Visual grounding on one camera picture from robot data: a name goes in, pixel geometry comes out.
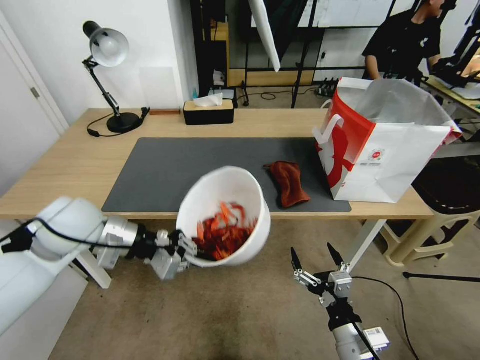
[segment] wooden table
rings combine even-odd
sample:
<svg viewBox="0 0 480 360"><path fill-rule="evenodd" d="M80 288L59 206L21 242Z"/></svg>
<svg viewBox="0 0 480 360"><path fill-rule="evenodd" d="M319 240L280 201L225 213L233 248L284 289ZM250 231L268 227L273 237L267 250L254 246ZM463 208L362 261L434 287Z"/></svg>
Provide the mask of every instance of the wooden table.
<svg viewBox="0 0 480 360"><path fill-rule="evenodd" d="M233 124L185 125L183 115L152 115L138 129L116 137L92 137L87 124L107 115L107 109L88 110L61 139L0 199L0 218L29 219L60 196L85 198L99 209L104 205L137 140L158 138L310 138L321 126L325 109L237 109ZM93 129L106 132L101 121ZM352 242L346 260L353 268L387 219L424 219L429 207L410 188L396 204L351 202L351 212L273 212L272 219L366 219ZM121 212L107 215L128 219L175 219L176 212ZM84 253L90 274L107 288L110 278Z"/></svg>
<svg viewBox="0 0 480 360"><path fill-rule="evenodd" d="M440 81L438 81L435 76L430 76L428 80L424 82L424 84L426 84L437 95L440 95L441 97L446 97L448 100L455 102L462 109L466 110L474 117L480 117L480 109L476 108L477 105L480 105L480 101L464 99L463 97L443 85Z"/></svg>
<svg viewBox="0 0 480 360"><path fill-rule="evenodd" d="M430 76L426 82L428 89L430 89L434 95L439 95L442 98L455 103L457 108L465 110L468 114L474 118L480 118L480 109L477 105L480 105L478 100L467 100L456 94L448 87L443 85L435 76ZM450 144L449 146L442 146L435 153L434 157L438 158L456 158L465 156L477 156L480 155L480 143L479 142L464 142Z"/></svg>

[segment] chair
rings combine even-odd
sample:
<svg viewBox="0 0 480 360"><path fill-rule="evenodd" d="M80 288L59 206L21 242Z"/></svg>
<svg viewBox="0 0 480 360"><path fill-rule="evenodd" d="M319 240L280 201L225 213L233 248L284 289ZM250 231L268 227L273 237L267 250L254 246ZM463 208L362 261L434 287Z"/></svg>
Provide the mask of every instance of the chair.
<svg viewBox="0 0 480 360"><path fill-rule="evenodd" d="M396 266L441 258L480 218L480 166L474 158L432 159L412 185L433 217L414 221L402 235L390 221L385 224L380 233L388 250L383 255Z"/></svg>

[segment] paper shopping bag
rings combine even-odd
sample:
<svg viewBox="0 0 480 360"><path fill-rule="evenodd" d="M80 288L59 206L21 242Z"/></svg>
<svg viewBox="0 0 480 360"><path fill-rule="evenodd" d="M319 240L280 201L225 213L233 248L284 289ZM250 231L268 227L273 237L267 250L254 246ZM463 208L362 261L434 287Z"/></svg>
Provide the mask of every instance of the paper shopping bag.
<svg viewBox="0 0 480 360"><path fill-rule="evenodd" d="M326 119L313 135L335 200L396 203L438 147L461 134L404 80L343 77Z"/></svg>

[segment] white table leg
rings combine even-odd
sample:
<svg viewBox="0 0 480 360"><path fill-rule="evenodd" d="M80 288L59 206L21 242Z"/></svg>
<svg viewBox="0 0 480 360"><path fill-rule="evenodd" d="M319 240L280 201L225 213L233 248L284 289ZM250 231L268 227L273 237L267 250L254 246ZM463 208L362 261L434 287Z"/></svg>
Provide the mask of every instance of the white table leg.
<svg viewBox="0 0 480 360"><path fill-rule="evenodd" d="M362 255L386 222L386 219L367 220L365 224L363 224L360 232L355 240L353 240L348 256L345 258L345 262L350 263L350 271L354 269L355 265L357 265Z"/></svg>
<svg viewBox="0 0 480 360"><path fill-rule="evenodd" d="M102 289L108 289L110 287L112 278L107 274L105 269L98 266L97 259L89 250L80 253L76 259Z"/></svg>

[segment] white bowl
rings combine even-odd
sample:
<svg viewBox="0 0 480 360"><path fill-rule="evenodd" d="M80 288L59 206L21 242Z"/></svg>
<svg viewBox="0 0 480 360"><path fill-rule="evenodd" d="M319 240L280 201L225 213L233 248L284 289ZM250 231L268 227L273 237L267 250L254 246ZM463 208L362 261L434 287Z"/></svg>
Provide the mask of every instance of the white bowl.
<svg viewBox="0 0 480 360"><path fill-rule="evenodd" d="M217 213L220 202L238 203L245 208L249 221L258 218L258 222L243 246L227 258L208 261L186 256L189 262L201 268L246 263L262 250L269 237L272 220L262 188L251 173L234 166L221 167L197 181L180 205L176 228L187 237L197 237L197 223Z"/></svg>

